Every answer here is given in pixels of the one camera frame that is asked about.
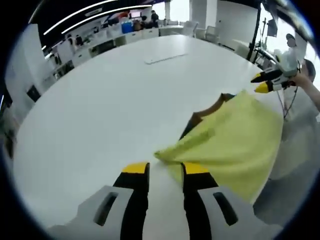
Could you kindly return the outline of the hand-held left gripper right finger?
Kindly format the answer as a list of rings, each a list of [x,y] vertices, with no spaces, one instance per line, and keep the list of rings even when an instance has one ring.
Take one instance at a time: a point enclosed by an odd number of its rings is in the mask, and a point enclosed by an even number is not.
[[[256,217],[250,203],[219,186],[201,165],[183,162],[181,171],[191,240],[273,240],[282,231]]]

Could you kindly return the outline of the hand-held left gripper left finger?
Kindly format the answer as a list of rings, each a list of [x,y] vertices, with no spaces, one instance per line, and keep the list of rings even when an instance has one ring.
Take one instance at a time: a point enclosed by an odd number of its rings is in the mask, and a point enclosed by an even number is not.
[[[112,186],[84,200],[76,216],[47,232],[54,240],[141,240],[148,210],[150,164],[127,165]]]

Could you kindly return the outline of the person's right hand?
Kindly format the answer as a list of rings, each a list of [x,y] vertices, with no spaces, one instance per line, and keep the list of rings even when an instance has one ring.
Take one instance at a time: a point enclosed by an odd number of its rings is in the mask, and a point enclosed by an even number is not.
[[[297,73],[295,76],[292,76],[288,79],[291,85],[295,85],[300,88],[305,88],[310,83],[310,79],[303,73]]]

